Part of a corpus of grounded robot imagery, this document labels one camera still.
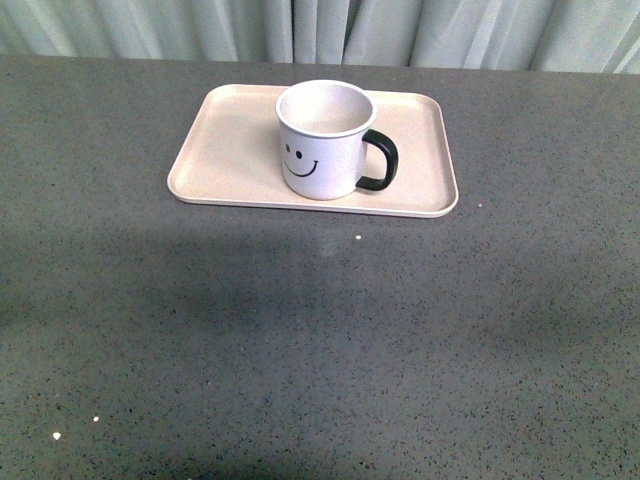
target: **black handle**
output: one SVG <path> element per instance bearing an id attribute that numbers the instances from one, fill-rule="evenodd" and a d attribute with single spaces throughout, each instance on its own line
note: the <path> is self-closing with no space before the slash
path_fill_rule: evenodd
<path id="1" fill-rule="evenodd" d="M 387 173 L 381 179 L 362 177 L 356 183 L 356 187 L 379 192 L 387 188 L 391 180 L 396 176 L 398 171 L 398 149 L 389 137 L 376 130 L 367 131 L 362 140 L 382 150 L 382 153 L 387 158 Z"/>

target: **white curtain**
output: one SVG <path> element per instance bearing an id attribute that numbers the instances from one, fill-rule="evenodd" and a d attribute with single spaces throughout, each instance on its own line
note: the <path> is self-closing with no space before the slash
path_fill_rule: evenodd
<path id="1" fill-rule="evenodd" d="M 0 0 L 0 54 L 640 73 L 640 0 Z"/>

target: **gray countertop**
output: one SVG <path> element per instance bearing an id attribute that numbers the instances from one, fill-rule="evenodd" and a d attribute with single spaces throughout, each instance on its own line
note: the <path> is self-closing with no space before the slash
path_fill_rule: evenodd
<path id="1" fill-rule="evenodd" d="M 207 92 L 311 78 L 439 102 L 454 210 L 171 195 Z M 636 478 L 639 92 L 0 57 L 0 476 Z"/>

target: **beige tray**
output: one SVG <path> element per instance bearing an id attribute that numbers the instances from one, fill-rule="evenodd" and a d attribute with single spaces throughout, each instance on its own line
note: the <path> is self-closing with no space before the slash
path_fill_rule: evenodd
<path id="1" fill-rule="evenodd" d="M 309 200 L 282 178 L 275 101 L 286 87 L 224 85 L 204 100 L 169 173 L 171 192 L 188 203 L 440 217 L 458 188 L 438 104 L 414 93 L 369 92 L 373 128 L 393 139 L 399 166 L 381 192 L 357 190 L 338 200 Z M 368 149 L 365 174 L 384 177 L 385 160 Z"/>

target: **mug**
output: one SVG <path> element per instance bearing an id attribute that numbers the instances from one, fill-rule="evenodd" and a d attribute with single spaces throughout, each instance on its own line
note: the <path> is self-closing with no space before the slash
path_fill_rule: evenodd
<path id="1" fill-rule="evenodd" d="M 398 169 L 398 150 L 370 129 L 376 106 L 362 89 L 335 80 L 311 80 L 287 88 L 276 100 L 282 173 L 291 189 L 314 200 L 344 197 L 356 188 L 380 191 Z M 363 176 L 367 145 L 384 153 L 384 178 Z"/>

